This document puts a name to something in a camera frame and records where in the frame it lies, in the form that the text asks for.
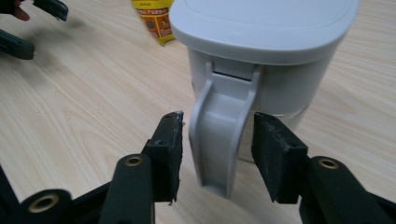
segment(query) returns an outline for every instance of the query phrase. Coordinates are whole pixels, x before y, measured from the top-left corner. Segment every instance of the wood grain surface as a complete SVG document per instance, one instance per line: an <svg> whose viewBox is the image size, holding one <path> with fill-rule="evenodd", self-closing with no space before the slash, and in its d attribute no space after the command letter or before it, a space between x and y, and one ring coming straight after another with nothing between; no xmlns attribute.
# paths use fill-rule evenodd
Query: wood grain surface
<svg viewBox="0 0 396 224"><path fill-rule="evenodd" d="M67 22L24 2L27 22L0 29L35 44L35 58L0 52L0 162L19 200L42 189L73 197L109 181L139 153L160 118L183 110L177 203L157 223L301 223L297 205L271 203L257 168L239 162L231 200L199 187L188 139L194 96L186 47L158 45L127 0L64 0ZM297 135L309 155L348 166L396 202L396 2L362 0Z"/></svg>

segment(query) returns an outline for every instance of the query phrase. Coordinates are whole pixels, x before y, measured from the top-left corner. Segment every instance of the container handle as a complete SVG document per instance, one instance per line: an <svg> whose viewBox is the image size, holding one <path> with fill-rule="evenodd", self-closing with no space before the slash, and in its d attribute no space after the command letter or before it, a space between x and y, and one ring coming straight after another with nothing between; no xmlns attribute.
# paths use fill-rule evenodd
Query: container handle
<svg viewBox="0 0 396 224"><path fill-rule="evenodd" d="M256 98L263 65L251 80L213 72L208 75L192 111L189 138L195 171L201 186L229 198L233 188L239 143L248 113Z"/></svg>

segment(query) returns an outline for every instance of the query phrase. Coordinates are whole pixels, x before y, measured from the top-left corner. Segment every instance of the wooden table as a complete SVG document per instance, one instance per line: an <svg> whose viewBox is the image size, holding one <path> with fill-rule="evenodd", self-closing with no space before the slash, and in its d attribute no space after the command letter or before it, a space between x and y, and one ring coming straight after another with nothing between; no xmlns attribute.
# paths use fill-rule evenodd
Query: wooden table
<svg viewBox="0 0 396 224"><path fill-rule="evenodd" d="M233 196L198 186L188 140L194 97L186 47L151 38L129 1L71 1L67 22L24 2L28 22L0 28L35 44L35 58L0 52L0 162L20 200L68 189L76 198L139 153L161 116L185 112L178 201L157 223L301 223L297 205L271 203L257 168L239 162ZM297 135L309 155L348 166L396 202L396 2L362 0Z"/></svg>

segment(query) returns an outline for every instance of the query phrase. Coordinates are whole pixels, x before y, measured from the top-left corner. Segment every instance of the yellow label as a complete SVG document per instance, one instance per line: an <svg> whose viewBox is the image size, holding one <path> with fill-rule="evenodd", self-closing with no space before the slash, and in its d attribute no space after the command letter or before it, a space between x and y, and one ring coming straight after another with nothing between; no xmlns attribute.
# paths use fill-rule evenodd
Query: yellow label
<svg viewBox="0 0 396 224"><path fill-rule="evenodd" d="M169 8L173 0L131 0L148 31L162 46L175 39L169 22Z"/></svg>

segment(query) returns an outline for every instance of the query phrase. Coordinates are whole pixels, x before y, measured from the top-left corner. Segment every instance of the container lid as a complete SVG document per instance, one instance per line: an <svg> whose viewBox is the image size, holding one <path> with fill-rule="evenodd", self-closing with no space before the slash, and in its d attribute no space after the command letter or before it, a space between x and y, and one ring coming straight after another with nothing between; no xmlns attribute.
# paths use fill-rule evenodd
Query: container lid
<svg viewBox="0 0 396 224"><path fill-rule="evenodd" d="M170 21L188 48L248 63L299 64L333 53L359 0L175 0Z"/></svg>

